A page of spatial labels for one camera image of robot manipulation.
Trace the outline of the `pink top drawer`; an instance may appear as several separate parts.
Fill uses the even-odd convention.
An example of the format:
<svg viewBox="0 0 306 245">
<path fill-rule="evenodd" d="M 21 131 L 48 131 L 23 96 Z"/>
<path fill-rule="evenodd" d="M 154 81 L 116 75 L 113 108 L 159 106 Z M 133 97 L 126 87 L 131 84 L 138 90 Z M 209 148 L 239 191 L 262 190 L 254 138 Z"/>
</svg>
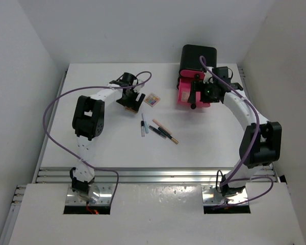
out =
<svg viewBox="0 0 306 245">
<path fill-rule="evenodd" d="M 183 69 L 180 71 L 180 77 L 186 79 L 199 78 L 200 80 L 203 80 L 205 78 L 205 73 L 201 70 Z"/>
</svg>

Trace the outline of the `peach eyeshadow palette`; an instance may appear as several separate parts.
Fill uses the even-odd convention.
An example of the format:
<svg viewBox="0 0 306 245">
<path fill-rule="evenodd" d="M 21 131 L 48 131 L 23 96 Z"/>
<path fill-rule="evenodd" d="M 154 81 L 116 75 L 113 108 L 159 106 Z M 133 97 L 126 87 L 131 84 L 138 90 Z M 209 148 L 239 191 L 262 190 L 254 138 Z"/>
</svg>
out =
<svg viewBox="0 0 306 245">
<path fill-rule="evenodd" d="M 126 111 L 129 111 L 129 112 L 131 112 L 131 113 L 134 113 L 134 114 L 137 114 L 137 113 L 138 113 L 137 111 L 135 111 L 135 110 L 133 110 L 133 109 L 131 109 L 131 108 L 128 108 L 128 107 L 125 107 L 125 110 L 126 110 Z"/>
</svg>

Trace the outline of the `pink drawer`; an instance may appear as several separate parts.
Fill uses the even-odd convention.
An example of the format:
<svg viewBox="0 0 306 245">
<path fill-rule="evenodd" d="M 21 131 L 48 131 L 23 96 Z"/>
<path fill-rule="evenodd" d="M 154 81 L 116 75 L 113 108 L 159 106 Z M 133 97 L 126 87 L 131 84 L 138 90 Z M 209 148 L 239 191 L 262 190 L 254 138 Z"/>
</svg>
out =
<svg viewBox="0 0 306 245">
<path fill-rule="evenodd" d="M 199 78 L 200 80 L 203 80 L 205 78 L 205 73 L 201 70 L 183 69 L 180 71 L 180 77 L 186 79 Z"/>
<path fill-rule="evenodd" d="M 186 77 L 178 77 L 177 80 L 177 89 L 178 89 L 178 99 L 177 103 L 182 106 L 190 107 L 191 109 L 197 108 L 208 108 L 211 106 L 210 103 L 203 103 L 200 101 L 201 99 L 201 92 L 196 92 L 196 101 L 195 103 L 188 102 L 190 92 L 191 92 L 191 82 L 192 78 Z"/>
</svg>

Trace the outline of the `brown concealer palette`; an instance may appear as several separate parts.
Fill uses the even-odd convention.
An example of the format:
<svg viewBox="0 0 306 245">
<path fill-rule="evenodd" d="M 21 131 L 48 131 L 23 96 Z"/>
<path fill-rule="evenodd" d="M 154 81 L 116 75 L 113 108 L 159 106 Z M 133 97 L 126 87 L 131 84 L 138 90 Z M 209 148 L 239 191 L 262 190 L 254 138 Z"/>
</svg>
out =
<svg viewBox="0 0 306 245">
<path fill-rule="evenodd" d="M 188 102 L 188 98 L 190 96 L 190 93 L 187 92 L 187 91 L 182 91 L 182 94 L 181 94 L 181 101 L 182 102 Z"/>
</svg>

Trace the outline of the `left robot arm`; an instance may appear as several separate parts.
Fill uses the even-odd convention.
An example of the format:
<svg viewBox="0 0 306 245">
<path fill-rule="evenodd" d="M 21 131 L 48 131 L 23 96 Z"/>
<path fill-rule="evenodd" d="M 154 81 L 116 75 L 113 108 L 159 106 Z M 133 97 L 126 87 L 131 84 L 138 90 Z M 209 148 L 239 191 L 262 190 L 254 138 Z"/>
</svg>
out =
<svg viewBox="0 0 306 245">
<path fill-rule="evenodd" d="M 104 129 L 105 108 L 117 102 L 127 110 L 138 113 L 145 98 L 145 94 L 140 93 L 141 88 L 137 76 L 125 72 L 98 93 L 78 98 L 72 127 L 77 136 L 81 162 L 70 171 L 74 190 L 88 195 L 94 182 L 95 170 L 89 164 L 94 158 L 98 137 Z"/>
</svg>

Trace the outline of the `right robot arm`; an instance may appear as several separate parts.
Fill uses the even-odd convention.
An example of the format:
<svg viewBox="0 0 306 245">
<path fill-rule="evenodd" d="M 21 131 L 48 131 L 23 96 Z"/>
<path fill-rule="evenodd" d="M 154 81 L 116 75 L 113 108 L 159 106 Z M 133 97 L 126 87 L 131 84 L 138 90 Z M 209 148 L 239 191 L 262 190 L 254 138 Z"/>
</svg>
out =
<svg viewBox="0 0 306 245">
<path fill-rule="evenodd" d="M 218 67 L 210 71 L 211 77 L 204 80 L 202 72 L 196 73 L 191 80 L 189 103 L 200 93 L 202 103 L 225 105 L 235 116 L 244 130 L 239 147 L 240 159 L 234 168 L 222 177 L 216 190 L 226 197 L 242 192 L 246 183 L 263 166 L 268 166 L 280 157 L 282 127 L 264 117 L 246 97 L 239 83 L 230 78 L 222 78 L 227 67 Z"/>
</svg>

